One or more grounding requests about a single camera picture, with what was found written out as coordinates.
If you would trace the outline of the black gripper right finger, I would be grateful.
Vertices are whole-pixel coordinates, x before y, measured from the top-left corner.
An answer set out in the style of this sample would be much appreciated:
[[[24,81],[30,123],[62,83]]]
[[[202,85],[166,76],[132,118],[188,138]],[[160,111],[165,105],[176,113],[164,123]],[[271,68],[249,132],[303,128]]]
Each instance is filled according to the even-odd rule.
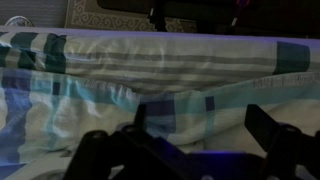
[[[320,135],[304,134],[299,128],[279,123],[258,105],[247,106],[244,125],[266,152],[260,170],[264,179],[296,180],[296,167],[303,166],[320,179]]]

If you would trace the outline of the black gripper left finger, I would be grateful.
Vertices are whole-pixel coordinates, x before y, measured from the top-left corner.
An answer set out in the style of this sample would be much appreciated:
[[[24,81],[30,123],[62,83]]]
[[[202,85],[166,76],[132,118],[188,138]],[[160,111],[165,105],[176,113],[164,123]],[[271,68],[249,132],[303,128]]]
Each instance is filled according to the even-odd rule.
[[[145,131],[147,106],[138,106],[134,122],[108,135],[86,133],[63,180],[187,180],[181,151]]]

